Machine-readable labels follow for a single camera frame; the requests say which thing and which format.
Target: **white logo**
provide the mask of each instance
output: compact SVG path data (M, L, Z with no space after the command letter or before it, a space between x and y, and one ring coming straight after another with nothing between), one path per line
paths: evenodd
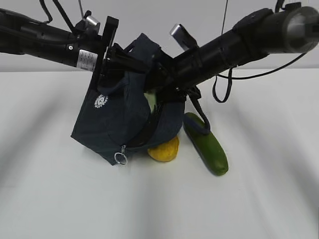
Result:
M105 103L108 101L108 99L109 99L109 97L107 97L107 96L99 95L95 101L94 107L97 109L102 107L103 105L105 105Z

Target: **cucumber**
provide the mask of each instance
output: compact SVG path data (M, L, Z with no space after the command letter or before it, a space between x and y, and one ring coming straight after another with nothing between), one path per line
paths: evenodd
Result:
M185 116L204 127L204 122L194 113L186 113ZM228 171L227 157L212 132L208 135L199 134L185 122L183 127L208 170L216 176L224 175Z

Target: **white wall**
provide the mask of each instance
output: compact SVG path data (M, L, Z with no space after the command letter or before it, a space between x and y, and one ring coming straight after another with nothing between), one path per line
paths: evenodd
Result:
M53 15L53 26L67 30L67 26L51 0L47 5ZM60 0L73 24L80 20L77 0ZM319 9L319 0L303 0L304 5ZM274 8L276 0L229 0L225 30L229 30L242 17L251 12L268 7ZM175 23L182 23L197 39L199 45L213 40L220 34L225 0L82 0L85 10L89 9L104 26L108 15L120 20L115 41L128 45L141 32L162 46L166 53L176 56L182 49L169 36ZM1 8L20 12L38 20L46 20L46 15L38 0L2 0ZM294 68L316 68L319 48L294 64ZM272 55L267 59L250 63L245 68L274 68L281 66L295 55ZM75 68L38 59L31 56L0 54L0 71L73 71Z

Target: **wire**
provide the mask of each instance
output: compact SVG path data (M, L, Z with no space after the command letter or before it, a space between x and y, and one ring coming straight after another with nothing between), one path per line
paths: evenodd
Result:
M227 14L227 8L228 8L228 0L226 0L226 5L225 5L225 11L224 11L224 19L223 19L223 25L222 25L222 28L221 28L221 37L224 33L224 27L225 27L225 21L226 21L226 14ZM213 89L212 89L212 93L213 93L213 97L214 99L219 102L219 103L225 103L228 98L229 98L229 95L230 95L230 91L231 91L231 87L233 85L233 78L232 78L232 75L233 75L233 68L230 68L229 69L229 72L228 72L228 77L226 77L226 79L228 79L228 85L227 85L227 90L226 90L226 94L225 94L225 98L223 100L220 100L216 94L216 84L217 84L217 80L218 80L218 75L215 76L215 83L213 85Z
M266 76L266 75L269 75L269 74L272 74L272 73L275 73L277 71L280 71L284 68L286 68L287 66L290 66L292 64L294 64L296 61L298 61L300 58L304 57L305 55L307 54L306 53L303 53L301 54L300 56L298 56L297 58L295 58L294 60L292 60L291 62L287 63L286 65L283 65L275 70L272 70L272 71L268 71L268 72L265 72L265 73L262 73L262 74L258 74L258 75L254 75L254 76L246 76L246 77L233 77L233 80L249 80L249 79L253 79L253 78L257 78L257 77L261 77L261 76ZM219 77L221 78L224 78L224 79L228 79L227 76L223 76L223 75L218 75Z
M221 35L224 33L225 21L226 21L226 14L228 8L228 0L226 0L225 12L224 12L224 19L223 19L223 26L221 28Z
M85 36L82 36L78 39L71 39L71 40L66 40L66 41L45 40L45 39L39 39L39 38L30 36L28 34L13 30L13 29L5 27L5 26L0 26L0 31L7 33L7 34L10 34L10 35L13 35L13 36L16 36L16 37L19 37L19 38L22 38L22 39L25 39L25 40L34 41L34 42L37 42L40 44L50 44L50 45L67 45L67 44L77 43L77 42L80 42L80 41L83 41L86 39Z
M49 12L48 8L46 7L44 0L40 0L40 4L41 4L43 11L45 12L45 14L48 17L48 21L44 21L43 23L49 24L50 22L53 21L53 17L51 15L51 13Z
M58 0L53 0L56 8L59 10L60 14L62 15L65 23L68 25L69 29L71 30L71 32L73 33L73 35L76 35L76 32L75 32L75 28L74 26L72 25L72 22L70 21L68 15L66 14L66 12L64 11L63 7L61 6L61 4L59 3Z
M84 13L83 13L83 7L82 7L81 0L79 0L79 6L80 6L81 17L83 19L84 18Z

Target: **black cable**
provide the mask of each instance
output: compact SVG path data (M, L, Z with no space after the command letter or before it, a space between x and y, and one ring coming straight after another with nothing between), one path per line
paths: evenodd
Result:
M71 40L66 40L66 41L52 41L52 40L45 40L45 39L39 39L33 36L30 36L28 34L16 31L16 30L12 30L11 28L5 27L5 26L0 26L0 32L4 32L19 38L23 38L25 40L29 40L29 41L34 41L40 44L51 44L51 45L67 45L67 44L73 44L73 43L77 43L80 41L83 41L86 39L85 36L82 36L78 39L71 39Z
M224 27L225 27L225 21L226 21L226 14L227 14L227 8L228 8L228 0L226 0L226 6L225 6L225 11L224 11L224 19L223 19L223 25L222 25L222 28L221 28L221 36L223 35L224 33ZM233 78L232 78L232 75L233 75L233 68L230 68L229 69L229 73L228 73L228 77L226 77L228 79L228 85L227 85L227 90L226 90L226 94L225 94L225 98L221 101L217 94L216 94L216 84L217 84L217 80L218 80L218 77L217 75L215 76L215 83L214 83L214 86L213 86L213 89L212 89L212 93L213 93L213 97L214 99L219 102L219 103L225 103L227 100L228 100L228 97L230 95L230 91L231 91L231 87L233 85Z
M233 85L233 68L230 68L229 69L229 72L228 72L228 85L227 85L227 90L226 90L226 94L225 94L225 98L221 101L219 98L218 98L218 96L217 96L217 94L216 94L216 84L217 84L217 79L216 79L216 81L215 81L215 83L214 83L214 86L213 86L213 97L214 97L214 99L217 101L217 102L219 102L219 103L225 103L227 100L228 100L228 98L229 98L229 96L230 96L230 91L231 91L231 87L232 87L232 85Z
M41 4L43 11L48 16L48 21L44 21L43 23L49 24L50 22L53 21L53 17L51 15L51 13L49 12L48 8L46 7L44 0L40 0L40 4Z
M74 26L72 25L72 22L70 21L68 15L66 14L66 12L64 11L63 7L61 6L61 4L59 3L58 0L53 0L54 4L56 5L57 9L59 10L60 14L62 15L65 23L68 25L69 29L71 30L71 32L73 33L73 35L76 35L76 31Z
M295 58L294 60L292 60L291 62L287 63L286 65L283 65L275 70L272 70L272 71L268 71L268 72L265 72L265 73L262 73L262 74L258 74L258 75L254 75L254 76L246 76L246 77L233 77L233 80L249 80L249 79L253 79L253 78L257 78L257 77L261 77L261 76L266 76L266 75L269 75L269 74L272 74L272 73L275 73L277 71L280 71L284 68L286 68L287 66L290 66L292 64L294 64L296 61L298 61L300 58L302 58L303 56L305 56L307 54L306 53L303 53L301 54L300 56L298 56L297 58ZM223 75L217 75L221 78L224 78L224 79L228 79L227 76L223 76Z
M275 13L279 12L280 9L283 8L285 0L277 0L276 6L275 6Z

